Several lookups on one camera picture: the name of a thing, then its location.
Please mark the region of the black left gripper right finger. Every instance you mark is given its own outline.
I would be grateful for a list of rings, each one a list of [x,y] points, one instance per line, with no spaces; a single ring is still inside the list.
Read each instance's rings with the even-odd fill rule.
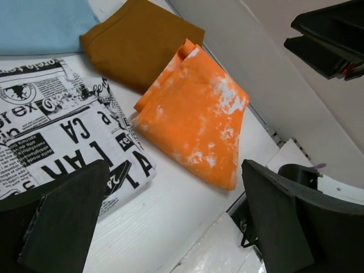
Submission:
[[[270,170],[253,160],[242,163],[251,218],[267,272],[298,272],[315,260],[293,198],[269,178]]]

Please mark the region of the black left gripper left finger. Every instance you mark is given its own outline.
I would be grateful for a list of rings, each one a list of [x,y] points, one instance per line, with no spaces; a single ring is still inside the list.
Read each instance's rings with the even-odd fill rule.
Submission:
[[[46,194],[18,263],[33,272],[82,272],[108,179],[107,162],[97,160]]]

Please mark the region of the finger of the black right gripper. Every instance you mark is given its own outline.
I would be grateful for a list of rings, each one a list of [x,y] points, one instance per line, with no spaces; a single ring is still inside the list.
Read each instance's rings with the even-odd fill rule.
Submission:
[[[363,76],[363,1],[347,1],[298,15],[301,36],[284,46],[327,79]]]

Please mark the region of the newspaper print cloth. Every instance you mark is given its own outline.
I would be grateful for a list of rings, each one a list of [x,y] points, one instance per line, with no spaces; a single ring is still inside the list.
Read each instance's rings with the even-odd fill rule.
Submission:
[[[107,79],[81,78],[62,59],[1,71],[1,198],[109,166],[100,217],[156,176]]]

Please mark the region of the orange tie-dye cloth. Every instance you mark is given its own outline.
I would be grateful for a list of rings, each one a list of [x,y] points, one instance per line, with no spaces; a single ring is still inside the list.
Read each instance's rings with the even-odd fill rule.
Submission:
[[[135,104],[134,126],[203,181],[232,191],[249,95],[186,40]]]

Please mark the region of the mustard brown cloth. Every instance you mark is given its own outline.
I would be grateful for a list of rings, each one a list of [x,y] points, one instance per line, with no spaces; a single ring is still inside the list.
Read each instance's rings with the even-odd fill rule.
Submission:
[[[145,93],[186,40],[202,45],[205,31],[152,3],[133,0],[80,36],[96,71]]]

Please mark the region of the light blue cloth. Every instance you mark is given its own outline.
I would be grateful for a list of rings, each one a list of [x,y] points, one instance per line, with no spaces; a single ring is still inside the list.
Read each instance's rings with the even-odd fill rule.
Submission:
[[[1,1],[1,55],[81,52],[100,20],[88,1]]]

